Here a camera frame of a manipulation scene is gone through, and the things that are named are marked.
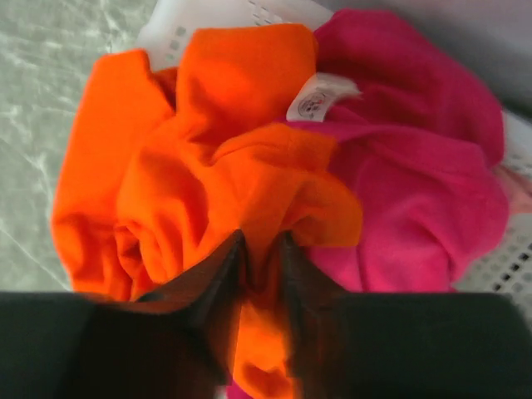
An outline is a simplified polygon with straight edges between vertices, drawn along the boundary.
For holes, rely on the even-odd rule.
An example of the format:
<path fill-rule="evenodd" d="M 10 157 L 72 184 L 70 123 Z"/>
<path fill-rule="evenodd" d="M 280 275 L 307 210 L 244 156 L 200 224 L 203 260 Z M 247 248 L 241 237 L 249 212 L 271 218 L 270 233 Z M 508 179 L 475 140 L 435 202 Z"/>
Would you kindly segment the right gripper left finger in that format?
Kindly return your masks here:
<path fill-rule="evenodd" d="M 228 384 L 234 364 L 241 270 L 248 266 L 244 233 L 234 231 L 205 259 L 136 300 L 162 322 L 162 354 L 187 382 Z"/>

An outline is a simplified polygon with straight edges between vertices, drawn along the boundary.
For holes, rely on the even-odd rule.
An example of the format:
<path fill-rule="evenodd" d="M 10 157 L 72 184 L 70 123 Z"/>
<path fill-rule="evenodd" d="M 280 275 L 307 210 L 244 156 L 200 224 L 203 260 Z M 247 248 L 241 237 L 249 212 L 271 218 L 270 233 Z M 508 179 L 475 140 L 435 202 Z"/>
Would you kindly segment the magenta t shirt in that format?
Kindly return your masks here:
<path fill-rule="evenodd" d="M 254 398 L 290 398 L 274 236 L 292 230 L 350 290 L 448 291 L 509 218 L 495 176 L 502 110 L 390 12 L 235 36 L 245 132 L 232 141 L 230 221 L 249 241 L 256 294 L 241 313 L 234 380 Z"/>

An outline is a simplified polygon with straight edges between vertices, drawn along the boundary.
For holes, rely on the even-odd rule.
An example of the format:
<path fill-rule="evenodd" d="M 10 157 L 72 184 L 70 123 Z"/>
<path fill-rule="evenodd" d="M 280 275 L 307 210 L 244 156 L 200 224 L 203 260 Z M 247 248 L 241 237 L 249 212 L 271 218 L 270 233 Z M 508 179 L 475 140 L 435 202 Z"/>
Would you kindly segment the orange t shirt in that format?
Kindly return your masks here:
<path fill-rule="evenodd" d="M 72 286 L 132 300 L 244 233 L 234 381 L 291 398 L 277 237 L 350 247 L 362 208 L 328 171 L 333 138 L 282 122 L 315 73 L 299 24 L 203 29 L 176 68 L 142 50 L 102 57 L 86 84 L 60 173 L 52 235 Z"/>

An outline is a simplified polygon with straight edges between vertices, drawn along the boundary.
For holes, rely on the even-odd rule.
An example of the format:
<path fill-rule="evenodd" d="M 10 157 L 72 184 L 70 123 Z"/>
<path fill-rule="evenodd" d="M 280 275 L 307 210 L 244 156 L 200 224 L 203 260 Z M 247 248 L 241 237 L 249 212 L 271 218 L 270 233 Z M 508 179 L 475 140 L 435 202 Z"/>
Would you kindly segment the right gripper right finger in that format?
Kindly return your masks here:
<path fill-rule="evenodd" d="M 289 232 L 281 234 L 280 260 L 293 375 L 301 382 L 349 382 L 348 291 L 313 264 Z"/>

